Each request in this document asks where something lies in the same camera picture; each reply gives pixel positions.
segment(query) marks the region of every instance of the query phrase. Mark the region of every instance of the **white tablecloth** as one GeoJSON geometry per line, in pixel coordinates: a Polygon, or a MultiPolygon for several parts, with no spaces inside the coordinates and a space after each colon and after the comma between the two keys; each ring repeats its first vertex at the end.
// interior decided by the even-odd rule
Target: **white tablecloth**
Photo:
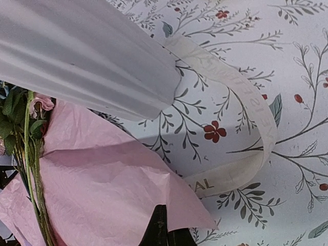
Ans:
{"type": "MultiPolygon", "coordinates": [[[[318,0],[108,0],[154,39],[183,33],[233,66],[280,116],[279,142],[250,185],[204,198],[219,231],[198,245],[324,245],[328,238],[328,3],[318,0]]],[[[104,115],[190,175],[259,151],[258,132],[225,86],[179,62],[173,106],[154,121],[104,115]],[[208,125],[225,129],[204,131],[208,125]]]]}

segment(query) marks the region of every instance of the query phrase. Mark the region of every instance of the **white vase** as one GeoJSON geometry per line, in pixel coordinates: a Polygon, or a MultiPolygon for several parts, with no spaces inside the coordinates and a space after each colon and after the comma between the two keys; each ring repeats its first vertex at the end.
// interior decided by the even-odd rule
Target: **white vase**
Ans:
{"type": "Polygon", "coordinates": [[[0,7],[0,79],[130,120],[172,104],[166,49],[105,0],[16,0],[0,7]]]}

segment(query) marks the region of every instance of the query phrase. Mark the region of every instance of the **cream ribbon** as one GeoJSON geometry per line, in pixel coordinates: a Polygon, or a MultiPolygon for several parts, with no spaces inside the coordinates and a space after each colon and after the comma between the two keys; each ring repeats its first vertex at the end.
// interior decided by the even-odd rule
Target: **cream ribbon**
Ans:
{"type": "Polygon", "coordinates": [[[189,38],[175,34],[166,40],[164,47],[197,73],[234,91],[254,120],[263,142],[262,152],[186,177],[185,181],[199,198],[214,196],[245,185],[267,161],[276,143],[277,126],[269,106],[248,79],[189,38]]]}

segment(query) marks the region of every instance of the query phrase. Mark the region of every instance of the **black object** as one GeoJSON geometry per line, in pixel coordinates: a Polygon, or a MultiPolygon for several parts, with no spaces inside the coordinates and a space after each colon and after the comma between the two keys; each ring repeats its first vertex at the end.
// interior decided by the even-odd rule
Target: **black object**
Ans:
{"type": "Polygon", "coordinates": [[[188,228],[168,233],[166,205],[157,205],[139,246],[197,246],[188,228]]]}
{"type": "Polygon", "coordinates": [[[15,169],[14,166],[0,166],[0,189],[3,190],[10,181],[16,176],[18,171],[15,169]],[[6,171],[13,171],[9,177],[7,176],[6,171]]]}

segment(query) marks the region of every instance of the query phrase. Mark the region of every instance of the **pink wrapping paper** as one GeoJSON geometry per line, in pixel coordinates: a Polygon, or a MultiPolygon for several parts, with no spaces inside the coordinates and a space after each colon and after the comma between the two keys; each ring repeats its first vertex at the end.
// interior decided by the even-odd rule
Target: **pink wrapping paper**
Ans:
{"type": "MultiPolygon", "coordinates": [[[[57,101],[40,167],[58,245],[137,246],[158,204],[169,231],[216,228],[156,153],[83,107],[57,101]]],[[[0,193],[0,220],[20,242],[45,245],[19,175],[0,193]]]]}

